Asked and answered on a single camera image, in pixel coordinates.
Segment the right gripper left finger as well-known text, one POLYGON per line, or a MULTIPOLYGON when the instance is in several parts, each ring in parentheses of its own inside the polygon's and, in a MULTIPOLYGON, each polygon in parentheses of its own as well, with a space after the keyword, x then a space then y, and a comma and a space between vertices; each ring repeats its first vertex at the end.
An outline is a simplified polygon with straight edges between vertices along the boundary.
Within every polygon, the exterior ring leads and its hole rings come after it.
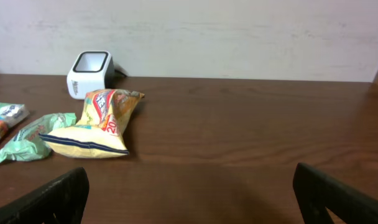
POLYGON ((83 167, 0 207, 0 223, 81 223, 89 194, 83 167))

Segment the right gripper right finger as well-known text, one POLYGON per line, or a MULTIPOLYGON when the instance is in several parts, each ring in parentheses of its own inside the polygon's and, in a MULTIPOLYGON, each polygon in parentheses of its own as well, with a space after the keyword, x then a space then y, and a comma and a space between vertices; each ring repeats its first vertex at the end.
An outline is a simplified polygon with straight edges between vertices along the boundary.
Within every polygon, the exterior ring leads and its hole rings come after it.
POLYGON ((345 223, 378 224, 378 200, 306 163, 297 164, 293 189, 305 223, 333 223, 332 211, 345 223))

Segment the light green pouch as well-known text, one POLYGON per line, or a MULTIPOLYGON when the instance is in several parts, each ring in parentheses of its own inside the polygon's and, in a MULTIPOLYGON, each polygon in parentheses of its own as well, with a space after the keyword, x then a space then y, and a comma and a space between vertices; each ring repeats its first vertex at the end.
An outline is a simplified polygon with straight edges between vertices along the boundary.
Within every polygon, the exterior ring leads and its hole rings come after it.
POLYGON ((36 119, 23 127, 0 149, 0 164, 6 161, 28 162, 45 159, 51 153, 51 149, 39 136, 75 123, 75 113, 53 113, 36 119))

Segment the yellow snack chip bag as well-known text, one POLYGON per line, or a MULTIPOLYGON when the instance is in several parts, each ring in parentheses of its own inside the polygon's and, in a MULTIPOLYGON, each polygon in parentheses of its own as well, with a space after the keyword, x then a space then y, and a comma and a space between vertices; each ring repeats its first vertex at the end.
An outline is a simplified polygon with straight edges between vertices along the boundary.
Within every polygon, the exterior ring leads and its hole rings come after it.
POLYGON ((131 114, 145 95, 121 89, 96 90, 86 94, 81 119, 39 137, 63 156, 105 159, 129 154, 123 133, 131 114))

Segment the teal tissue packet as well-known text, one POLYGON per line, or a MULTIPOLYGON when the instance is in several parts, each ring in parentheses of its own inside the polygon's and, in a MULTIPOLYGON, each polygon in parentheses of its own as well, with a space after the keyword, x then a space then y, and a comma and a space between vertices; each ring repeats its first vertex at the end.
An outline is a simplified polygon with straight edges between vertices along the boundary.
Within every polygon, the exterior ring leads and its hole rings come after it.
POLYGON ((8 128, 20 123, 29 114, 25 105, 0 103, 0 121, 5 122, 8 128))

